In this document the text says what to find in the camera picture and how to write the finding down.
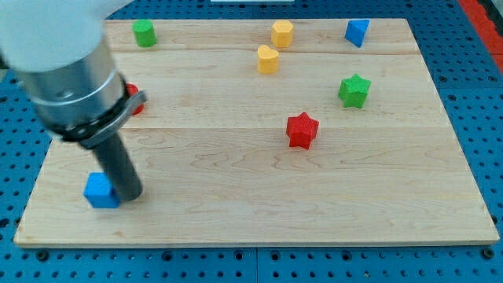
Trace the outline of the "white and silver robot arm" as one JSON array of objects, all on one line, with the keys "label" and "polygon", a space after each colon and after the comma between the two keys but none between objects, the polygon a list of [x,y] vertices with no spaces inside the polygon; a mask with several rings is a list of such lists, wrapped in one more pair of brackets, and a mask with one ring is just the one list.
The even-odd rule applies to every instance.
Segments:
[{"label": "white and silver robot arm", "polygon": [[146,97],[129,97],[108,48],[104,20],[129,0],[1,3],[1,55],[42,124],[92,149],[118,134]]}]

